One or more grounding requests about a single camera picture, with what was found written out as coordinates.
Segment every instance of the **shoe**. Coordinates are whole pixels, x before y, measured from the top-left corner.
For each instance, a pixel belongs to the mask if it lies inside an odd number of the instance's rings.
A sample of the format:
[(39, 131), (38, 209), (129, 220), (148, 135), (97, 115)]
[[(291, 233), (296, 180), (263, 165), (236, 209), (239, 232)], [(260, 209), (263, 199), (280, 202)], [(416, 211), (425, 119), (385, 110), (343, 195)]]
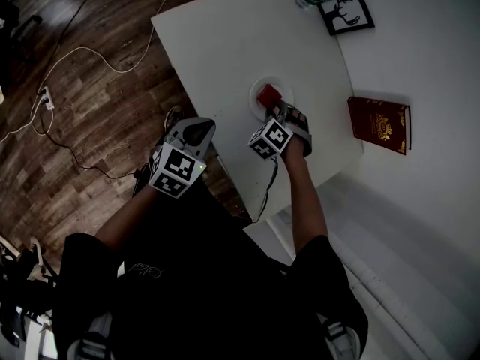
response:
[(173, 108), (170, 108), (170, 111), (166, 114), (165, 121), (163, 122), (165, 133), (168, 134), (168, 131), (182, 119), (183, 109), (181, 106), (175, 105)]
[(42, 251), (40, 242), (38, 242), (37, 238), (31, 237), (30, 238), (30, 248), (28, 249), (33, 254), (37, 255), (37, 264), (41, 267), (44, 265), (44, 260), (42, 259)]

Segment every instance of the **black cable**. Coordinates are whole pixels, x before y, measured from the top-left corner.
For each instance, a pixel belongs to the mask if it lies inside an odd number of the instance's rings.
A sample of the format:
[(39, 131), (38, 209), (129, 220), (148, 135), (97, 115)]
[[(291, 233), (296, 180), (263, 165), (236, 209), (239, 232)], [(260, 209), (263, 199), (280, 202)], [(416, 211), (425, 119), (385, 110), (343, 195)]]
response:
[(45, 73), (47, 72), (48, 67), (50, 66), (50, 63), (52, 62), (53, 56), (57, 52), (57, 49), (59, 48), (60, 43), (62, 42), (63, 37), (65, 36), (65, 33), (67, 33), (67, 30), (70, 27), (70, 24), (75, 20), (75, 17), (77, 17), (78, 13), (83, 8), (83, 5), (85, 5), (86, 2), (87, 2), (87, 0), (82, 1), (82, 4), (80, 4), (80, 6), (76, 10), (75, 14), (72, 16), (72, 18), (68, 22), (68, 24), (65, 26), (65, 28), (63, 28), (63, 31), (61, 32), (60, 37), (57, 40), (57, 44), (55, 45), (55, 49), (53, 50), (52, 54), (50, 55), (50, 57), (48, 59), (48, 62), (46, 63), (45, 68), (43, 69), (42, 74), (40, 75), (40, 79), (37, 82), (37, 88), (35, 89), (35, 94), (37, 94), (38, 90), (40, 89), (40, 84), (44, 80)]
[(42, 129), (43, 129), (43, 135), (48, 137), (48, 140), (50, 140), (53, 144), (55, 144), (56, 146), (58, 147), (61, 147), (61, 148), (65, 148), (65, 149), (68, 149), (70, 151), (70, 153), (72, 154), (73, 158), (75, 159), (76, 161), (76, 165), (78, 165), (80, 168), (82, 168), (83, 170), (97, 170), (97, 171), (100, 171), (102, 172), (107, 178), (109, 178), (110, 180), (117, 180), (117, 179), (121, 179), (122, 177), (127, 177), (129, 175), (133, 175), (134, 173), (131, 172), (131, 173), (126, 173), (125, 175), (121, 175), (119, 177), (111, 177), (109, 176), (103, 169), (101, 168), (98, 168), (98, 166), (83, 166), (82, 164), (79, 163), (78, 159), (77, 159), (77, 156), (75, 155), (75, 152), (72, 150), (72, 148), (70, 148), (68, 145), (63, 145), (63, 144), (60, 144), (59, 142), (56, 142), (54, 139), (52, 139), (52, 137), (45, 132), (45, 126), (44, 126), (44, 120), (42, 119), (42, 115), (40, 115), (40, 121), (42, 123)]

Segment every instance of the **red book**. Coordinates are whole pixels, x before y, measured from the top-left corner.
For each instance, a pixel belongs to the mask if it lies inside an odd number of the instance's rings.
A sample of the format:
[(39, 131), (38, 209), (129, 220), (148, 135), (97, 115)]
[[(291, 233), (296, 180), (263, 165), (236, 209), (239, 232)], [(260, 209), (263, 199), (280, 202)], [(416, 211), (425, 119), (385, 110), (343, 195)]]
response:
[(348, 99), (353, 136), (406, 155), (411, 146), (410, 107), (363, 97)]

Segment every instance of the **forearm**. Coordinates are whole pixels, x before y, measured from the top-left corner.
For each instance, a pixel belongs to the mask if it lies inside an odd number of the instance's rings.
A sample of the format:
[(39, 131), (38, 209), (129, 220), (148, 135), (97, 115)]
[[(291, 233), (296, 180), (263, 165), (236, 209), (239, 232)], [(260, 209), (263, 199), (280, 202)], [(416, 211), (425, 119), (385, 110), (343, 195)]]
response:
[(292, 230), (295, 252), (317, 236), (327, 236), (327, 226), (317, 190), (300, 157), (286, 165), (292, 185)]
[(95, 236), (113, 251), (120, 250), (130, 234), (155, 204), (157, 197), (158, 192), (146, 185), (108, 219)]

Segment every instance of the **power strip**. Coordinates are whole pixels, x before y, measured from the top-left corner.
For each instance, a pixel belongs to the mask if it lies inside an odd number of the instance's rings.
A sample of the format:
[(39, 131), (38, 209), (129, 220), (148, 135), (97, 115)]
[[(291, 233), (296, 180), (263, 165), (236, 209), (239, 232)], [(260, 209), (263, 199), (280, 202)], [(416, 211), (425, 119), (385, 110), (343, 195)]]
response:
[(43, 102), (49, 111), (55, 108), (53, 105), (52, 95), (50, 94), (50, 90), (47, 86), (44, 86), (40, 92), (40, 102)]

